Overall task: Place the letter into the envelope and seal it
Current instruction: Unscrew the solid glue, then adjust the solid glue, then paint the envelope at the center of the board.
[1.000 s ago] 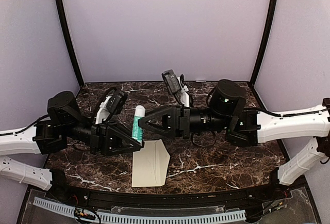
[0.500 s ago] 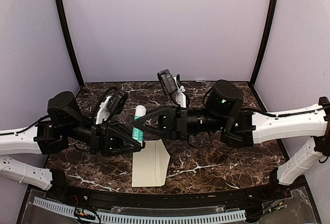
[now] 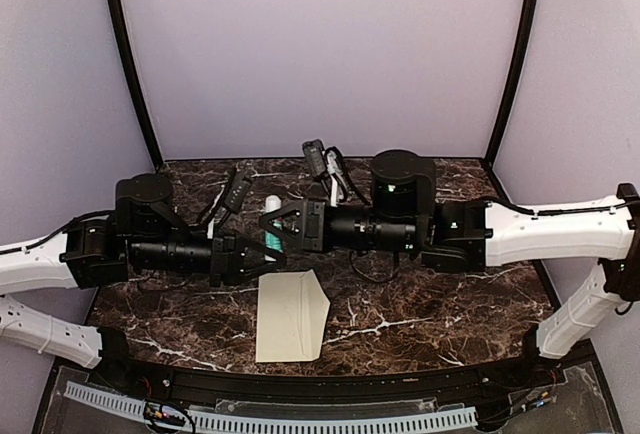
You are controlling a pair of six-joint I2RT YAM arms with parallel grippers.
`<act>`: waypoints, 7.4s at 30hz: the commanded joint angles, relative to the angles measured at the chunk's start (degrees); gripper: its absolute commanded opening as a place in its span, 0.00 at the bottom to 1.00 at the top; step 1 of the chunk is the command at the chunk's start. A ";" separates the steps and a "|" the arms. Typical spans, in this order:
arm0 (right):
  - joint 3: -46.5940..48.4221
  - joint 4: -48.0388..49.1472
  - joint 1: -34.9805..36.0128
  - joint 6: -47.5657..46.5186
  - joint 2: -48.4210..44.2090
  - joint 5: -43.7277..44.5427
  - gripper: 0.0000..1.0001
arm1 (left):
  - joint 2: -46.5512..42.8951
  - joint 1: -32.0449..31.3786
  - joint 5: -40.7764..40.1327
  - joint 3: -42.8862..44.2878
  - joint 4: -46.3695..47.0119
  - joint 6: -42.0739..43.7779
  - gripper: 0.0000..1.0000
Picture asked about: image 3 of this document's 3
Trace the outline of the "cream paper envelope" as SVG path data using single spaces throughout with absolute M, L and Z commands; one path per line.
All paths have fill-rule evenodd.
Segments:
M 258 363 L 311 362 L 320 357 L 330 301 L 314 271 L 265 274 L 259 279 Z

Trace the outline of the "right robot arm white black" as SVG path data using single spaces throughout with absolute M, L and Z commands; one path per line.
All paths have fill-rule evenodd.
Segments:
M 372 159 L 369 197 L 349 205 L 339 194 L 343 174 L 330 166 L 328 152 L 311 145 L 305 157 L 328 199 L 303 199 L 259 221 L 297 250 L 407 254 L 444 273 L 529 260 L 595 260 L 569 300 L 527 333 L 525 354 L 510 367 L 521 388 L 534 386 L 547 374 L 549 359 L 564 357 L 608 314 L 623 314 L 639 301 L 639 195 L 630 183 L 613 195 L 569 204 L 438 202 L 433 160 L 393 149 Z

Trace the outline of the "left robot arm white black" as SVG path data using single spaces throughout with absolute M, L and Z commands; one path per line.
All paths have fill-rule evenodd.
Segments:
M 48 288 L 90 289 L 126 282 L 132 271 L 166 271 L 208 277 L 212 286 L 234 286 L 286 264 L 283 253 L 241 234 L 207 233 L 172 206 L 173 185 L 160 174 L 119 181 L 115 206 L 78 216 L 53 233 L 1 249 L 2 338 L 69 360 L 101 365 L 120 390 L 141 381 L 128 358 L 125 335 L 111 328 L 66 322 L 31 309 L 15 294 Z

